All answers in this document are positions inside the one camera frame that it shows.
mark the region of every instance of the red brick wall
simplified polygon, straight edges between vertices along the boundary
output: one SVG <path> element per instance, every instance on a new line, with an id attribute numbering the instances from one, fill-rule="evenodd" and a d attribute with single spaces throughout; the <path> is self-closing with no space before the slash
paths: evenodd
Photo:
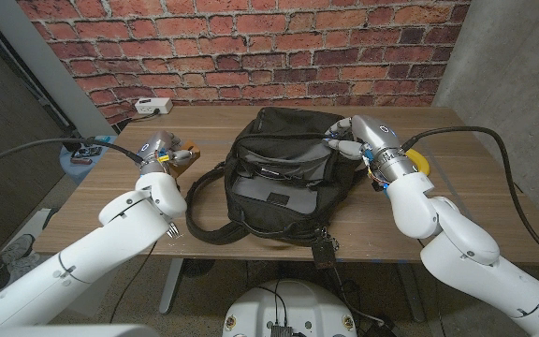
<path id="1" fill-rule="evenodd" d="M 427 106 L 469 7 L 462 0 L 18 3 L 110 123 L 141 96 L 177 105 Z"/>

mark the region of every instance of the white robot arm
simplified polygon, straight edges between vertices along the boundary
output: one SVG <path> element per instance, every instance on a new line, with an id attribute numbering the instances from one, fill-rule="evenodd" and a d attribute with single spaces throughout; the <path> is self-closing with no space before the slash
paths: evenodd
<path id="1" fill-rule="evenodd" d="M 539 281 L 500 256 L 496 241 L 460 214 L 452 201 L 425 196 L 433 184 L 417 172 L 390 127 L 369 116 L 354 116 L 330 131 L 347 124 L 362 142 L 329 140 L 328 145 L 348 157 L 362 158 L 386 180 L 394 220 L 403 234 L 415 239 L 436 235 L 421 251 L 428 271 L 539 336 Z"/>
<path id="2" fill-rule="evenodd" d="M 186 211 L 172 163 L 156 160 L 158 153 L 183 161 L 181 142 L 166 132 L 155 134 L 139 154 L 145 158 L 136 190 L 110 202 L 99 214 L 103 227 L 49 258 L 0 292 L 0 328 L 46 324 L 108 271 L 157 241 L 171 218 Z"/>

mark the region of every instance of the backpack strap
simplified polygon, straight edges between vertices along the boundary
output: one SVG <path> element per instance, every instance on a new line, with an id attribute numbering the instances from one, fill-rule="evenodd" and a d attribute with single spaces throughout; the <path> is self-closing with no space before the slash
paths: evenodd
<path id="1" fill-rule="evenodd" d="M 193 183 L 186 195 L 186 226 L 193 236 L 203 242 L 212 244 L 228 244 L 236 242 L 249 234 L 241 224 L 231 221 L 223 227 L 215 230 L 204 230 L 193 221 L 193 200 L 199 188 L 208 183 L 216 181 L 224 176 L 226 170 L 224 162 L 218 164 L 214 169 L 205 173 L 199 180 Z"/>

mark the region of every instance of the brick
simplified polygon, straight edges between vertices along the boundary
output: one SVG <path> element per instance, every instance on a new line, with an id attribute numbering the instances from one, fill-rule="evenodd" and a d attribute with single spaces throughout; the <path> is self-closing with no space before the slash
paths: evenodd
<path id="1" fill-rule="evenodd" d="M 175 74 L 138 75 L 142 85 L 150 87 L 172 87 L 181 84 L 180 76 Z"/>
<path id="2" fill-rule="evenodd" d="M 337 67 L 320 67 L 317 73 L 317 79 L 320 81 L 334 81 L 338 79 Z"/>
<path id="3" fill-rule="evenodd" d="M 326 47 L 348 46 L 348 32 L 328 32 L 326 33 Z"/>
<path id="4" fill-rule="evenodd" d="M 364 9 L 327 11 L 317 13 L 315 28 L 351 28 L 365 23 L 366 11 Z"/>
<path id="5" fill-rule="evenodd" d="M 351 33 L 351 46 L 395 44 L 400 34 L 399 30 L 394 29 L 356 30 Z"/>
<path id="6" fill-rule="evenodd" d="M 273 80 L 280 83 L 315 81 L 317 69 L 275 70 Z"/>
<path id="7" fill-rule="evenodd" d="M 140 72 L 142 70 L 136 60 L 97 60 L 96 64 L 103 72 Z"/>
<path id="8" fill-rule="evenodd" d="M 178 56 L 198 55 L 198 46 L 195 39 L 175 39 L 174 50 Z"/>
<path id="9" fill-rule="evenodd" d="M 410 79 L 440 78 L 444 74 L 444 65 L 413 65 L 409 73 Z"/>
<path id="10" fill-rule="evenodd" d="M 313 27 L 313 13 L 295 13 L 290 16 L 288 31 L 310 31 Z"/>
<path id="11" fill-rule="evenodd" d="M 182 75 L 182 82 L 189 87 L 205 86 L 205 79 L 201 74 L 184 74 Z"/>
<path id="12" fill-rule="evenodd" d="M 93 89 L 107 89 L 118 85 L 118 81 L 111 75 L 95 76 L 90 78 L 76 79 L 76 83 L 85 92 L 90 92 Z"/>
<path id="13" fill-rule="evenodd" d="M 168 72 L 166 60 L 164 59 L 142 60 L 142 64 L 145 65 L 145 70 L 150 72 Z"/>
<path id="14" fill-rule="evenodd" d="M 109 6 L 114 17 L 146 17 L 164 12 L 159 0 L 109 0 Z"/>
<path id="15" fill-rule="evenodd" d="M 79 17 L 69 0 L 25 0 L 18 5 L 30 20 Z"/>
<path id="16" fill-rule="evenodd" d="M 251 82 L 255 84 L 265 84 L 271 82 L 271 71 L 253 71 L 251 72 Z"/>
<path id="17" fill-rule="evenodd" d="M 238 70 L 240 62 L 238 55 L 220 55 L 215 60 L 218 70 Z"/>
<path id="18" fill-rule="evenodd" d="M 248 7 L 247 0 L 197 0 L 199 13 L 246 10 Z"/>
<path id="19" fill-rule="evenodd" d="M 270 10 L 276 8 L 276 0 L 251 0 L 251 8 L 256 10 Z"/>
<path id="20" fill-rule="evenodd" d="M 229 101 L 215 101 L 213 104 L 219 104 L 221 106 L 248 106 L 251 105 L 251 101 L 248 99 L 237 99 Z"/>
<path id="21" fill-rule="evenodd" d="M 217 89 L 215 88 L 176 88 L 176 97 L 188 99 L 217 99 Z"/>
<path id="22" fill-rule="evenodd" d="M 74 29 L 68 23 L 49 23 L 47 27 L 54 39 L 74 39 L 77 37 Z"/>
<path id="23" fill-rule="evenodd" d="M 276 37 L 276 49 L 279 51 L 321 48 L 322 44 L 322 35 L 315 33 L 287 34 Z"/>
<path id="24" fill-rule="evenodd" d="M 278 0 L 278 8 L 324 8 L 329 0 Z"/>
<path id="25" fill-rule="evenodd" d="M 372 87 L 372 81 L 357 81 L 353 84 L 353 87 L 351 88 L 351 93 L 353 93 L 354 95 L 369 94 Z"/>
<path id="26" fill-rule="evenodd" d="M 153 96 L 153 90 L 146 87 L 119 87 L 112 90 L 119 99 Z"/>
<path id="27" fill-rule="evenodd" d="M 343 80 L 383 79 L 387 66 L 349 66 L 341 70 Z"/>
<path id="28" fill-rule="evenodd" d="M 200 38 L 198 43 L 205 54 L 247 51 L 243 37 Z"/>
<path id="29" fill-rule="evenodd" d="M 423 28 L 404 28 L 401 31 L 400 44 L 419 44 L 423 39 L 425 30 Z"/>
<path id="30" fill-rule="evenodd" d="M 136 38 L 157 37 L 157 31 L 151 20 L 135 20 L 130 22 L 132 36 Z"/>
<path id="31" fill-rule="evenodd" d="M 176 71 L 205 71 L 215 69 L 210 56 L 174 58 L 168 60 L 168 67 Z"/>
<path id="32" fill-rule="evenodd" d="M 236 18 L 239 33 L 279 33 L 286 27 L 283 14 L 240 15 Z"/>
<path id="33" fill-rule="evenodd" d="M 212 72 L 205 74 L 209 85 L 246 84 L 249 75 L 245 71 Z"/>
<path id="34" fill-rule="evenodd" d="M 85 18 L 104 18 L 107 16 L 101 0 L 75 0 L 76 7 Z"/>
<path id="35" fill-rule="evenodd" d="M 332 5 L 338 7 L 352 6 L 355 4 L 355 1 L 356 0 L 332 0 Z"/>
<path id="36" fill-rule="evenodd" d="M 329 97 L 317 97 L 312 100 L 312 104 L 315 106 L 333 106 L 334 98 Z"/>
<path id="37" fill-rule="evenodd" d="M 452 51 L 452 47 L 438 47 L 431 56 L 431 61 L 448 61 Z"/>
<path id="38" fill-rule="evenodd" d="M 116 96 L 113 95 L 110 89 L 94 91 L 91 92 L 89 96 L 91 97 L 93 103 L 95 103 L 96 105 L 108 104 L 116 101 Z"/>
<path id="39" fill-rule="evenodd" d="M 164 97 L 164 98 L 176 97 L 176 93 L 174 92 L 174 89 L 171 89 L 171 88 L 157 88 L 157 89 L 153 89 L 153 92 L 157 95 L 157 97 Z"/>
<path id="40" fill-rule="evenodd" d="M 419 83 L 419 86 L 417 88 L 418 93 L 428 93 L 428 94 L 436 94 L 438 91 L 438 86 L 440 85 L 439 80 L 425 80 L 421 81 Z"/>
<path id="41" fill-rule="evenodd" d="M 287 97 L 301 97 L 307 95 L 305 84 L 287 84 L 284 86 L 284 93 Z"/>
<path id="42" fill-rule="evenodd" d="M 232 17 L 212 16 L 210 17 L 210 31 L 216 35 L 229 35 L 232 33 Z"/>
<path id="43" fill-rule="evenodd" d="M 388 77 L 390 79 L 406 79 L 409 74 L 409 65 L 395 65 L 390 66 L 388 70 Z"/>
<path id="44" fill-rule="evenodd" d="M 366 48 L 361 52 L 359 62 L 380 63 L 384 58 L 383 48 Z"/>
<path id="45" fill-rule="evenodd" d="M 249 37 L 249 51 L 271 51 L 271 37 Z"/>
<path id="46" fill-rule="evenodd" d="M 103 57 L 121 57 L 124 56 L 122 48 L 116 42 L 97 42 L 97 49 Z"/>
<path id="47" fill-rule="evenodd" d="M 140 85 L 138 77 L 132 74 L 116 74 L 116 80 L 123 86 Z"/>
<path id="48" fill-rule="evenodd" d="M 193 0 L 166 0 L 166 8 L 171 14 L 193 14 Z"/>
<path id="49" fill-rule="evenodd" d="M 316 51 L 313 55 L 313 64 L 319 66 L 350 65 L 357 61 L 359 49 L 342 51 Z"/>
<path id="50" fill-rule="evenodd" d="M 271 103 L 272 105 L 279 107 L 300 107 L 311 106 L 313 104 L 313 100 L 310 98 L 276 99 Z"/>
<path id="51" fill-rule="evenodd" d="M 288 55 L 288 64 L 292 67 L 310 66 L 311 53 L 308 51 L 291 53 Z"/>
<path id="52" fill-rule="evenodd" d="M 389 24 L 394 16 L 394 9 L 391 7 L 378 7 L 370 12 L 367 21 L 371 25 Z"/>
<path id="53" fill-rule="evenodd" d="M 223 98 L 240 98 L 240 88 L 220 88 L 220 96 Z"/>
<path id="54" fill-rule="evenodd" d="M 242 97 L 270 98 L 284 94 L 284 87 L 279 84 L 246 86 L 242 88 Z"/>
<path id="55" fill-rule="evenodd" d="M 309 95 L 343 95 L 348 93 L 348 83 L 311 83 Z"/>
<path id="56" fill-rule="evenodd" d="M 376 81 L 373 91 L 376 94 L 409 94 L 415 91 L 415 81 Z"/>
<path id="57" fill-rule="evenodd" d="M 76 75 L 93 75 L 97 72 L 97 68 L 93 61 L 71 61 L 70 66 L 72 72 Z"/>
<path id="58" fill-rule="evenodd" d="M 469 5 L 460 5 L 453 8 L 453 13 L 450 15 L 450 21 L 452 23 L 463 23 L 467 16 Z"/>
<path id="59" fill-rule="evenodd" d="M 397 107 L 429 107 L 433 99 L 433 95 L 400 96 L 394 105 Z"/>
<path id="60" fill-rule="evenodd" d="M 155 20 L 155 24 L 162 37 L 207 34 L 207 24 L 202 18 L 165 18 Z"/>
<path id="61" fill-rule="evenodd" d="M 95 47 L 88 42 L 58 42 L 51 43 L 51 49 L 61 59 L 69 59 L 75 57 L 97 56 Z"/>
<path id="62" fill-rule="evenodd" d="M 384 61 L 404 62 L 404 61 L 428 61 L 433 52 L 432 47 L 388 47 L 384 53 Z"/>
<path id="63" fill-rule="evenodd" d="M 130 41 L 122 42 L 120 45 L 128 57 L 168 56 L 172 54 L 172 48 L 165 40 Z"/>
<path id="64" fill-rule="evenodd" d="M 120 104 L 111 104 L 106 107 L 100 107 L 99 111 L 101 111 L 101 114 L 106 117 L 111 117 L 114 115 L 119 115 L 121 119 L 126 118 L 126 112 L 133 110 L 134 108 L 132 105 L 128 102 L 120 103 Z"/>
<path id="65" fill-rule="evenodd" d="M 403 4 L 410 0 L 359 0 L 361 5 L 388 5 L 388 4 Z"/>
<path id="66" fill-rule="evenodd" d="M 378 107 L 393 106 L 396 100 L 396 95 L 379 95 L 375 98 L 374 105 Z"/>
<path id="67" fill-rule="evenodd" d="M 40 22 L 33 22 L 33 26 L 36 28 L 39 34 L 45 41 L 51 39 L 51 34 L 47 31 L 47 28 Z"/>
<path id="68" fill-rule="evenodd" d="M 81 38 L 128 37 L 128 29 L 124 22 L 76 22 L 75 26 Z"/>
<path id="69" fill-rule="evenodd" d="M 397 10 L 394 22 L 400 24 L 443 23 L 450 13 L 449 6 L 407 6 Z"/>
<path id="70" fill-rule="evenodd" d="M 346 95 L 336 97 L 336 105 L 341 106 L 372 106 L 373 96 L 371 95 Z"/>
<path id="71" fill-rule="evenodd" d="M 432 28 L 426 35 L 426 43 L 455 43 L 459 32 L 460 26 Z"/>

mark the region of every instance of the white power strip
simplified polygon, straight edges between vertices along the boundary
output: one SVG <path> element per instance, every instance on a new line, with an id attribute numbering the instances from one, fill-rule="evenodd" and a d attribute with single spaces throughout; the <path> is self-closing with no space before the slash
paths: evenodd
<path id="1" fill-rule="evenodd" d="M 172 101 L 169 98 L 141 98 L 135 104 L 139 114 L 152 114 L 155 109 L 159 109 L 159 113 L 165 114 L 172 110 L 172 106 Z"/>

